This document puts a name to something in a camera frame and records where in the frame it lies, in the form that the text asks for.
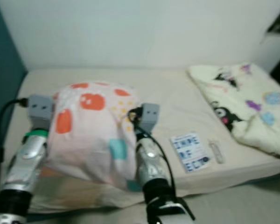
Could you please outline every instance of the black cartoon character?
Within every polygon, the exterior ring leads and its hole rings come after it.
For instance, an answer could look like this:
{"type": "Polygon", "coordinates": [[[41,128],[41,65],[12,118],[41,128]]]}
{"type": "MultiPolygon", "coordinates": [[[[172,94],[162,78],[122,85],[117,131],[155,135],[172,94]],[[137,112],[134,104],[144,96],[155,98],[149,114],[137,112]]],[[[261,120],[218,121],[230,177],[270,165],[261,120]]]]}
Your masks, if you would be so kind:
{"type": "Polygon", "coordinates": [[[220,106],[218,101],[211,102],[211,106],[213,107],[214,111],[216,112],[217,116],[221,119],[223,124],[228,128],[228,130],[231,132],[233,129],[233,122],[237,121],[243,121],[241,118],[239,118],[236,114],[231,113],[227,108],[220,106]]]}
{"type": "Polygon", "coordinates": [[[226,82],[228,82],[229,85],[231,85],[232,87],[234,87],[238,90],[238,83],[235,80],[235,78],[231,76],[230,72],[220,71],[214,80],[226,81],[226,82]]]}

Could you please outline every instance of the bed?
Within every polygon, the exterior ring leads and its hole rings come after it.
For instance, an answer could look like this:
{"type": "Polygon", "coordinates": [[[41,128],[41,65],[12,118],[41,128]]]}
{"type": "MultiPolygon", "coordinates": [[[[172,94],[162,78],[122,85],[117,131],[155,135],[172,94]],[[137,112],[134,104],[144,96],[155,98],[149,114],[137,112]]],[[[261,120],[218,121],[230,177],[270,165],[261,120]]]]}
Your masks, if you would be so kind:
{"type": "MultiPolygon", "coordinates": [[[[153,135],[163,146],[175,176],[179,196],[218,191],[246,181],[280,173],[280,159],[255,148],[238,144],[216,117],[185,70],[141,69],[54,69],[33,70],[26,76],[19,97],[30,94],[51,96],[66,84],[85,80],[125,83],[133,86],[143,102],[161,105],[161,115],[153,135]],[[195,132],[210,155],[210,165],[186,172],[169,139],[195,132]],[[216,141],[224,163],[219,164],[209,147],[216,141]]],[[[5,162],[1,176],[29,130],[26,110],[16,107],[5,142],[5,162]]],[[[82,208],[124,208],[143,201],[140,192],[124,192],[105,184],[74,179],[60,174],[40,178],[30,212],[54,213],[82,208]]]]}

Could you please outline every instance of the blue pattern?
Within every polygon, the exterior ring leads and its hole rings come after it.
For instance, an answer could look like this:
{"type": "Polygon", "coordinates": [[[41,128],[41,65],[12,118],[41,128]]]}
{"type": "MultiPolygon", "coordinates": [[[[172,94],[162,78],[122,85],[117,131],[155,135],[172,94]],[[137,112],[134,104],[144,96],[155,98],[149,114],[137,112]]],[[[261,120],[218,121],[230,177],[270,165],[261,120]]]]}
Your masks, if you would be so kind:
{"type": "Polygon", "coordinates": [[[260,118],[269,126],[272,126],[275,123],[275,117],[270,112],[261,114],[260,118]]]}
{"type": "Polygon", "coordinates": [[[123,139],[111,139],[109,150],[114,160],[125,160],[127,158],[126,143],[123,139]]]}
{"type": "Polygon", "coordinates": [[[141,192],[142,191],[140,185],[136,181],[127,180],[126,186],[127,186],[128,190],[132,191],[132,192],[141,192]]]}
{"type": "Polygon", "coordinates": [[[280,93],[270,92],[265,94],[265,102],[270,105],[280,104],[280,93]]]}

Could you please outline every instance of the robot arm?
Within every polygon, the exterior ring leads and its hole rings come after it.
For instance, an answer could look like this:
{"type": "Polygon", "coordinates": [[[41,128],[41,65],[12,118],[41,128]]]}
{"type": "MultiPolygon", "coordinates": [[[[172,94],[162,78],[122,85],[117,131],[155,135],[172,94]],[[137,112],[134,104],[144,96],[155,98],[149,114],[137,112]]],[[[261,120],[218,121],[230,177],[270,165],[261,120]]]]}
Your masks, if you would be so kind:
{"type": "MultiPolygon", "coordinates": [[[[23,139],[0,189],[0,224],[23,224],[37,180],[47,156],[46,140],[53,113],[51,98],[32,95],[28,99],[31,132],[23,139]]],[[[131,110],[129,119],[137,136],[137,179],[147,204],[149,224],[192,224],[194,216],[182,198],[176,197],[173,175],[161,146],[150,135],[159,116],[159,106],[143,104],[131,110]],[[171,177],[162,165],[166,161],[171,177]]]]}
{"type": "Polygon", "coordinates": [[[51,98],[32,95],[28,99],[31,132],[13,158],[0,189],[0,224],[21,224],[26,215],[47,155],[46,141],[51,123],[51,98]]]}
{"type": "Polygon", "coordinates": [[[142,107],[133,109],[128,114],[137,136],[136,176],[147,205],[147,221],[149,224],[192,224],[195,217],[185,201],[176,196],[173,175],[166,155],[150,135],[158,116],[159,106],[154,104],[143,104],[142,107]],[[163,159],[168,165],[171,186],[166,169],[161,163],[163,159]]]}

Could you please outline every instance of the orange spot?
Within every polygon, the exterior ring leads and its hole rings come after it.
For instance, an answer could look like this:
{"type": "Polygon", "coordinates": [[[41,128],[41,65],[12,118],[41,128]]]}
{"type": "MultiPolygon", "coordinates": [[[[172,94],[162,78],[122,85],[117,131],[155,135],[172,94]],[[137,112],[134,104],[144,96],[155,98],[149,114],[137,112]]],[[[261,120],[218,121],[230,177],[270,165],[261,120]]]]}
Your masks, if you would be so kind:
{"type": "Polygon", "coordinates": [[[95,84],[98,84],[98,85],[109,85],[108,83],[95,83],[95,84]]]}
{"type": "Polygon", "coordinates": [[[86,89],[86,88],[88,88],[88,86],[89,86],[88,83],[77,83],[77,84],[71,85],[71,88],[73,88],[73,89],[77,89],[77,88],[86,89]]]}
{"type": "Polygon", "coordinates": [[[58,173],[48,167],[44,167],[41,171],[41,176],[62,176],[62,174],[58,173]]]}
{"type": "Polygon", "coordinates": [[[116,95],[122,96],[122,97],[127,97],[130,96],[130,94],[124,90],[116,89],[115,90],[116,95]]]}
{"type": "Polygon", "coordinates": [[[58,97],[59,97],[59,92],[54,94],[53,100],[58,100],[58,97]]]}
{"type": "Polygon", "coordinates": [[[80,97],[80,106],[86,110],[100,111],[105,107],[105,98],[98,94],[85,93],[80,97]]]}
{"type": "Polygon", "coordinates": [[[69,109],[66,109],[58,114],[55,129],[59,134],[71,131],[71,112],[69,109]]]}

